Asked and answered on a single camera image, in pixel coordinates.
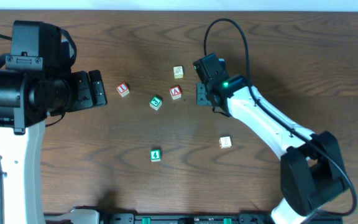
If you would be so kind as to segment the green number 4 block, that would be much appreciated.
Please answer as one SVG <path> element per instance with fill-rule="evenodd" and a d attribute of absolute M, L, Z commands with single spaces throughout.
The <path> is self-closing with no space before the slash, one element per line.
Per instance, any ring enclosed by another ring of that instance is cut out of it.
<path fill-rule="evenodd" d="M 160 151 L 160 149 L 151 150 L 151 152 L 150 152 L 150 160 L 152 162 L 161 161 L 161 151 Z"/>

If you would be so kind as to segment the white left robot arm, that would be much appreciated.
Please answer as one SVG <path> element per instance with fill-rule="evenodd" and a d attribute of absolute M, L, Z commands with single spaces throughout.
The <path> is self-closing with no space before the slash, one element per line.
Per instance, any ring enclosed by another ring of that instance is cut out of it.
<path fill-rule="evenodd" d="M 74 57 L 6 54 L 0 66 L 0 223 L 47 223 L 40 157 L 46 119 L 107 103 L 101 72 Z"/>

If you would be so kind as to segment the red letter A block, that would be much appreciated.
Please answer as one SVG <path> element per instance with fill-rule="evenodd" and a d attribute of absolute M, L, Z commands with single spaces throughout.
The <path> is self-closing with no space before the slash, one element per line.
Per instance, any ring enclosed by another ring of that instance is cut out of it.
<path fill-rule="evenodd" d="M 174 86 L 170 88 L 170 95 L 173 100 L 177 100 L 181 98 L 182 92 L 179 86 Z"/>

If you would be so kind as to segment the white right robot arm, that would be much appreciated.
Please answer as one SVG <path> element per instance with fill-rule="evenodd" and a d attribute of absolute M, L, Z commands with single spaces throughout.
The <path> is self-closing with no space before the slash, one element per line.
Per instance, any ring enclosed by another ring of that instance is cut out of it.
<path fill-rule="evenodd" d="M 247 214 L 243 223 L 342 223 L 345 214 L 322 206 L 353 191 L 337 139 L 304 128 L 270 104 L 242 75 L 200 75 L 201 99 L 253 130 L 280 160 L 282 201 L 270 213 Z"/>

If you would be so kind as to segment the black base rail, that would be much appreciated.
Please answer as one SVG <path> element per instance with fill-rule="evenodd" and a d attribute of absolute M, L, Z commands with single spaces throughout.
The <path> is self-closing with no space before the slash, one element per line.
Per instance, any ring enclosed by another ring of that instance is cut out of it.
<path fill-rule="evenodd" d="M 266 213 L 239 215 L 134 215 L 115 213 L 100 215 L 91 210 L 74 210 L 64 215 L 46 215 L 47 223 L 103 223 L 103 224 L 269 224 L 273 220 Z"/>

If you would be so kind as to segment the plain block red side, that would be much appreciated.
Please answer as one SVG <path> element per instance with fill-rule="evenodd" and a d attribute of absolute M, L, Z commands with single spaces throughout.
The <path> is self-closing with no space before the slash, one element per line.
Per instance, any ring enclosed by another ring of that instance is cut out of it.
<path fill-rule="evenodd" d="M 221 149 L 230 148 L 232 146 L 231 137 L 230 136 L 220 137 L 219 145 Z"/>

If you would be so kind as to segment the turtle picture yellow block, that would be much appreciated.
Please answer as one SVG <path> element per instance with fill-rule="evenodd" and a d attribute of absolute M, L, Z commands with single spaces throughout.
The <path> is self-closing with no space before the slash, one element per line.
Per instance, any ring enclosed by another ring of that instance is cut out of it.
<path fill-rule="evenodd" d="M 184 71 L 182 66 L 176 66 L 173 68 L 173 75 L 175 79 L 183 78 Z"/>

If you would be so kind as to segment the red letter I block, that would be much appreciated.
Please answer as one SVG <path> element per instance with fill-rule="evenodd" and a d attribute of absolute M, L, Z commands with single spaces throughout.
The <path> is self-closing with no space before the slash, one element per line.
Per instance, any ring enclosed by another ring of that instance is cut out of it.
<path fill-rule="evenodd" d="M 125 97 L 130 93 L 129 87 L 126 83 L 121 83 L 116 87 L 117 92 L 120 94 L 121 97 Z"/>

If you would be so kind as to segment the green letter J block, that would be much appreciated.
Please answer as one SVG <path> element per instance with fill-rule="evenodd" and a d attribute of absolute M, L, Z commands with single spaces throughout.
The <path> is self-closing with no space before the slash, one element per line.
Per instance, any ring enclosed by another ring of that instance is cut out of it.
<path fill-rule="evenodd" d="M 159 110 L 159 108 L 161 107 L 162 105 L 162 99 L 157 97 L 157 96 L 154 96 L 150 102 L 149 102 L 149 105 L 151 108 L 153 108 L 154 110 Z"/>

